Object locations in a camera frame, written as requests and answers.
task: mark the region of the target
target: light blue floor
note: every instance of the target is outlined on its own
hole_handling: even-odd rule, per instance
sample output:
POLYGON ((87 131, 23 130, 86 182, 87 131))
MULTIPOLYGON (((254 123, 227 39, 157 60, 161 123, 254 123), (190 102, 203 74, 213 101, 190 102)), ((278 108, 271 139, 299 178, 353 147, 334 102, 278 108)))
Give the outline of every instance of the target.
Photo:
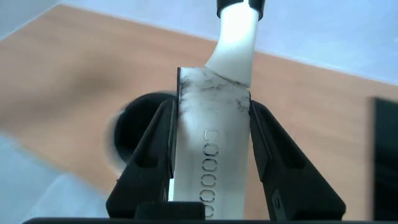
POLYGON ((71 173, 46 164, 17 141, 0 135, 2 224, 34 217, 107 217, 106 195, 71 173))

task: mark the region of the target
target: clamp jaw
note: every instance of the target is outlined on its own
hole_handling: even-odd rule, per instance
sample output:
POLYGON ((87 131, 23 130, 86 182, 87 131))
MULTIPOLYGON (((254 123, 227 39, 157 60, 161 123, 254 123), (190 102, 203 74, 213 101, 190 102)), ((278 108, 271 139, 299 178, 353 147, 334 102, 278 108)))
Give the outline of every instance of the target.
MULTIPOLYGON (((151 93, 152 102, 161 94, 151 93)), ((172 95, 158 105, 106 203, 111 218, 205 219, 200 202, 167 202, 174 170, 177 107, 172 95)), ((272 113, 253 100, 249 113, 254 157, 271 220, 341 220, 344 202, 272 113)))

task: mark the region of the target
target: white plastic part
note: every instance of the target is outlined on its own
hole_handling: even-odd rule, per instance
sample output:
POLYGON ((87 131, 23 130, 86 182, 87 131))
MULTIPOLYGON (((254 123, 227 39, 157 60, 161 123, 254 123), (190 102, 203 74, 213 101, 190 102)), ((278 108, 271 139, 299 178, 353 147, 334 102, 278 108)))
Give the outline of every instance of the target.
POLYGON ((243 219, 250 92, 207 68, 181 68, 174 201, 206 219, 243 219))
POLYGON ((259 13, 244 0, 224 8, 220 17, 220 38, 205 67, 250 87, 259 13))

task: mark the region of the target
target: black plastic edge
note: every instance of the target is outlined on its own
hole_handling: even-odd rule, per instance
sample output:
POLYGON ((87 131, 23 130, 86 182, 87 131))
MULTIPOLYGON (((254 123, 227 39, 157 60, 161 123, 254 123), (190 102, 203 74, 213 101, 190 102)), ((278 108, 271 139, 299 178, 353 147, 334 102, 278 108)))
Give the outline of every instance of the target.
MULTIPOLYGON (((243 0, 217 0, 217 16, 219 18, 221 17, 221 11, 224 8, 241 2, 243 2, 243 0)), ((266 0, 249 0, 250 7, 259 13, 259 21, 262 19, 264 15, 265 4, 266 0)))

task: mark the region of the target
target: black cylinder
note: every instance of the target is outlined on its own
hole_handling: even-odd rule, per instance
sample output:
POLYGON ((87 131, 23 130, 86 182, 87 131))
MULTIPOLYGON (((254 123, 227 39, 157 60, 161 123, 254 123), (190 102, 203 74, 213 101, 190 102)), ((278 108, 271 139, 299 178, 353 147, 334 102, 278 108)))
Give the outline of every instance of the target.
MULTIPOLYGON (((217 0, 217 16, 220 18, 221 11, 233 4, 241 3, 243 0, 217 0)), ((259 13, 259 21, 263 17, 266 0, 249 0, 249 5, 259 13)))

